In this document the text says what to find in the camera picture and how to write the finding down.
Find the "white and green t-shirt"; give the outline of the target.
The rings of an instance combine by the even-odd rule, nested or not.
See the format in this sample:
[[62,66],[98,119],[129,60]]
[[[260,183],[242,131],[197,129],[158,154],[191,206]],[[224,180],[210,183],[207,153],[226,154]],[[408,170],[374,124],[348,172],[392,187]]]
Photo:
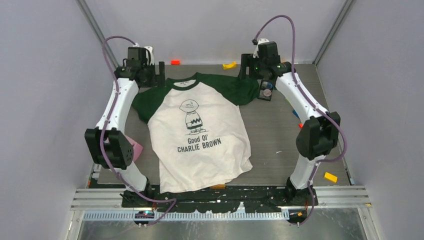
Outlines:
[[168,78],[132,102],[159,159],[161,193],[198,191],[249,172],[252,151],[240,106],[258,94],[256,79],[195,73]]

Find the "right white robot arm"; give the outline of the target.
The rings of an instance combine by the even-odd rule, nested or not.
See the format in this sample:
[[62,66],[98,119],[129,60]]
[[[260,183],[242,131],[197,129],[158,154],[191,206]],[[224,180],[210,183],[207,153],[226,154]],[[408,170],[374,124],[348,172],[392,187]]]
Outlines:
[[257,94],[260,100],[271,101],[273,91],[280,92],[302,124],[295,140],[299,157],[284,189],[285,201],[299,205],[305,198],[312,198],[316,171],[338,145],[341,117],[336,111],[328,112],[312,96],[300,80],[294,64],[281,61],[276,42],[266,38],[252,42],[255,50],[242,54],[238,76],[260,81]]

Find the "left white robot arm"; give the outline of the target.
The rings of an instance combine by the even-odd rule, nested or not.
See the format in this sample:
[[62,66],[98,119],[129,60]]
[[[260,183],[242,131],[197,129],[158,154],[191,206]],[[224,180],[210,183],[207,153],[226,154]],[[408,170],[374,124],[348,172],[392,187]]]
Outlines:
[[85,131],[84,138],[93,162],[110,170],[125,185],[123,199],[148,207],[155,201],[150,181],[135,164],[143,148],[125,134],[125,126],[140,88],[164,85],[165,64],[160,62],[156,67],[152,46],[135,44],[111,74],[113,87],[106,108],[96,126]]

